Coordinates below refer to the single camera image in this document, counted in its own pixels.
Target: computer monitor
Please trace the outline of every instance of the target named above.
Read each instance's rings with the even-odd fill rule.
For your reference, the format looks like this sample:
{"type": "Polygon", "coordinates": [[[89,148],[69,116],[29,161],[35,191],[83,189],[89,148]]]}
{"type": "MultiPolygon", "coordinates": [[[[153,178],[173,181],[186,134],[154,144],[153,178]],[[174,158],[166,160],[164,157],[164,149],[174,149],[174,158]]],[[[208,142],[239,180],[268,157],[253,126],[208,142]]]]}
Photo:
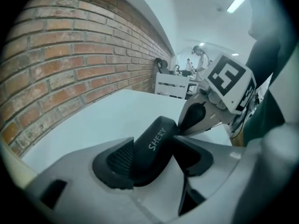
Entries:
{"type": "Polygon", "coordinates": [[[182,71],[182,75],[183,75],[184,77],[190,76],[190,75],[191,75],[191,71],[189,71],[189,70],[183,70],[183,71],[182,71]]]}

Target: cable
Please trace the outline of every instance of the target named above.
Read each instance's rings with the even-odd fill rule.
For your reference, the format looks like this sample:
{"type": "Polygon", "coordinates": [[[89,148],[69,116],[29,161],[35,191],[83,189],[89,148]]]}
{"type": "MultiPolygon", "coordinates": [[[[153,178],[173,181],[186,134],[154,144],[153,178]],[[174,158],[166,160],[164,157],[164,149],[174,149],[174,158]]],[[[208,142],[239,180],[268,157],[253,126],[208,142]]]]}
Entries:
{"type": "Polygon", "coordinates": [[[238,133],[235,137],[231,138],[232,140],[233,140],[234,138],[236,138],[236,137],[241,133],[241,131],[242,131],[242,129],[243,129],[243,126],[244,126],[244,124],[245,124],[245,119],[246,119],[246,116],[247,116],[247,114],[248,114],[248,111],[249,111],[249,104],[248,104],[247,107],[246,107],[246,114],[244,115],[244,119],[243,119],[243,121],[242,121],[241,129],[240,129],[239,133],[238,133]]]}

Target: white tabletop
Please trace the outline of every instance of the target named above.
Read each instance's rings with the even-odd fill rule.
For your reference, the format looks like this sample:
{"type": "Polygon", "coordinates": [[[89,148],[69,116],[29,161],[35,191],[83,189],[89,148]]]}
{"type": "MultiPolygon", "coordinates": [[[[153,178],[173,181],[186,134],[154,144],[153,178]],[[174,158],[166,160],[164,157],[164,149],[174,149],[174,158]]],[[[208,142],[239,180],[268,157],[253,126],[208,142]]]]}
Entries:
{"type": "MultiPolygon", "coordinates": [[[[185,101],[139,91],[119,91],[55,127],[22,160],[40,173],[70,152],[126,137],[137,139],[159,116],[178,122],[185,101]]],[[[196,138],[230,145],[223,126],[196,135],[196,138]]]]}

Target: green fabric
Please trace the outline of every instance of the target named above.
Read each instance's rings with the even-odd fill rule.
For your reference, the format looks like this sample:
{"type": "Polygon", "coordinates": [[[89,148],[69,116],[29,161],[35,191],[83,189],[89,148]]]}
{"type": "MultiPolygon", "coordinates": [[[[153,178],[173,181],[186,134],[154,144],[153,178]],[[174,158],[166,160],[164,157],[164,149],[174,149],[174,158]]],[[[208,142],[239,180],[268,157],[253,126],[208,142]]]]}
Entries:
{"type": "Polygon", "coordinates": [[[244,126],[244,146],[247,146],[249,141],[253,139],[263,137],[269,130],[282,125],[284,122],[285,119],[268,90],[262,103],[244,126]]]}

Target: person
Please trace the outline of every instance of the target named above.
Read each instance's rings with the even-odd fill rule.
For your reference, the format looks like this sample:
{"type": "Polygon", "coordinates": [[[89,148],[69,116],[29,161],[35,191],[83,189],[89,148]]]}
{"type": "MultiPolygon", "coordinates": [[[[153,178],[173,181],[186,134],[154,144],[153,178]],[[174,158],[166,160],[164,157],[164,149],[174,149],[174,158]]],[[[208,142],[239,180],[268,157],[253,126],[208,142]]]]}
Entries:
{"type": "MultiPolygon", "coordinates": [[[[259,88],[272,74],[270,86],[294,51],[298,34],[277,0],[249,0],[252,21],[249,35],[256,39],[246,66],[250,68],[259,88]]],[[[236,136],[233,146],[247,146],[269,130],[285,122],[277,102],[268,90],[255,113],[236,136]]]]}
{"type": "Polygon", "coordinates": [[[193,47],[192,54],[196,54],[200,56],[199,63],[197,68],[195,69],[196,72],[196,80],[197,81],[202,81],[204,80],[204,74],[206,69],[208,68],[210,62],[209,62],[209,57],[207,54],[204,52],[203,49],[201,49],[199,46],[193,47]]]}
{"type": "Polygon", "coordinates": [[[187,59],[187,64],[186,64],[186,69],[185,70],[191,70],[192,69],[192,66],[190,64],[190,59],[188,58],[187,59]]]}

